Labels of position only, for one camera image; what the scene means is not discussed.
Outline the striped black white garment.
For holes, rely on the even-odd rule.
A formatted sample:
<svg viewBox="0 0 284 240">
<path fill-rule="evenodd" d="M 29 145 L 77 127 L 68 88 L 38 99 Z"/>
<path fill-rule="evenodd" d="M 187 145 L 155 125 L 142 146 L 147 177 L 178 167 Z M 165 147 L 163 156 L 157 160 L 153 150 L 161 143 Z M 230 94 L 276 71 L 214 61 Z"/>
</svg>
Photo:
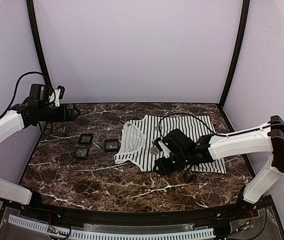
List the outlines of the striped black white garment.
<svg viewBox="0 0 284 240">
<path fill-rule="evenodd" d="M 114 161 L 116 164 L 130 161 L 143 172 L 154 171 L 155 161 L 164 157 L 164 153 L 159 150 L 157 155 L 152 155 L 149 150 L 156 147 L 154 140 L 161 139 L 171 151 L 170 156 L 177 156 L 181 171 L 225 174 L 224 160 L 214 159 L 208 151 L 214 133 L 210 117 L 206 115 L 146 115 L 124 124 L 121 146 Z"/>
</svg>

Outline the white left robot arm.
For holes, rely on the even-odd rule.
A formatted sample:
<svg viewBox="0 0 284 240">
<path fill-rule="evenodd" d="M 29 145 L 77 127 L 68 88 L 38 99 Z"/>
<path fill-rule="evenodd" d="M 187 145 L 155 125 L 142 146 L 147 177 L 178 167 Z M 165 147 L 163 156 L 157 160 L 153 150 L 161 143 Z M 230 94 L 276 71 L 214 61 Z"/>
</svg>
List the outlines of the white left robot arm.
<svg viewBox="0 0 284 240">
<path fill-rule="evenodd" d="M 36 126 L 40 122 L 71 122 L 80 114 L 80 110 L 73 103 L 39 107 L 17 104 L 10 108 L 3 117 L 0 117 L 0 144 L 30 125 Z M 0 178 L 0 199 L 29 206 L 40 201 L 41 195 L 29 188 Z"/>
</svg>

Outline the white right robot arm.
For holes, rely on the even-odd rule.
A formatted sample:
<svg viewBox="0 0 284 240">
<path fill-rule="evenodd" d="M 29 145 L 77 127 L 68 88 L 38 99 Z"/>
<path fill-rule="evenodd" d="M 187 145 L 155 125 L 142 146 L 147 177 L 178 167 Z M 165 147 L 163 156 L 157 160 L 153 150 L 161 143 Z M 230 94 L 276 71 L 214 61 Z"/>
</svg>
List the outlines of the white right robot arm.
<svg viewBox="0 0 284 240">
<path fill-rule="evenodd" d="M 179 129 L 155 141 L 164 156 L 155 161 L 153 170 L 164 176 L 187 166 L 212 163 L 235 155 L 268 152 L 270 156 L 241 194 L 241 200 L 254 204 L 284 175 L 284 121 L 274 115 L 257 127 L 232 133 L 212 133 L 197 141 Z"/>
</svg>

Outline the purple round brooch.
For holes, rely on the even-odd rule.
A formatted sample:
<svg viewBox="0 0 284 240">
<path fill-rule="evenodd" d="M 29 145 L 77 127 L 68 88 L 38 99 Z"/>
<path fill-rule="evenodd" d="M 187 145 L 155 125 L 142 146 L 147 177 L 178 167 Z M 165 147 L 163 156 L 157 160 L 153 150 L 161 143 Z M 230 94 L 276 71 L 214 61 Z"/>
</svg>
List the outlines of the purple round brooch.
<svg viewBox="0 0 284 240">
<path fill-rule="evenodd" d="M 157 147 L 151 147 L 149 152 L 152 154 L 152 155 L 157 155 L 159 153 L 159 149 Z"/>
</svg>

